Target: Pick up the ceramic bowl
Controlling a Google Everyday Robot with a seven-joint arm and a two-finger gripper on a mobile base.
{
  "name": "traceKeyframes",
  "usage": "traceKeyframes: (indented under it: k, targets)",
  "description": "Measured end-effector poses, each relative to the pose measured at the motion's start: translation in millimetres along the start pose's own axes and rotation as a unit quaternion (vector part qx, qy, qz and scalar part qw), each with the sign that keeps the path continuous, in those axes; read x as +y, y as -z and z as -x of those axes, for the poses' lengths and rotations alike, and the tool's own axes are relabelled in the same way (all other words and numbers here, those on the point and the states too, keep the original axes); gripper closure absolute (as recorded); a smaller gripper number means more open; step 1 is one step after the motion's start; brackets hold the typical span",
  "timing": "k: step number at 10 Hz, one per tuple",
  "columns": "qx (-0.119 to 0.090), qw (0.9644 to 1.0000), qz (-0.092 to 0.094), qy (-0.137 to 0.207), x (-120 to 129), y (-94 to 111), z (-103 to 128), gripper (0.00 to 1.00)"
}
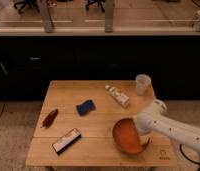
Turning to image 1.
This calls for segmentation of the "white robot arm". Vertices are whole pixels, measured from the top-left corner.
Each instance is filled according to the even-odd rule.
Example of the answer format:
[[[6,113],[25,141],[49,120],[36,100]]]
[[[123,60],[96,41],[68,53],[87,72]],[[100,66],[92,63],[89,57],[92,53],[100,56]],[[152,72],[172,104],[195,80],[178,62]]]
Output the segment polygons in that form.
[[[170,119],[164,116],[166,112],[166,104],[154,99],[133,116],[138,134],[145,135],[154,130],[200,153],[200,127]]]

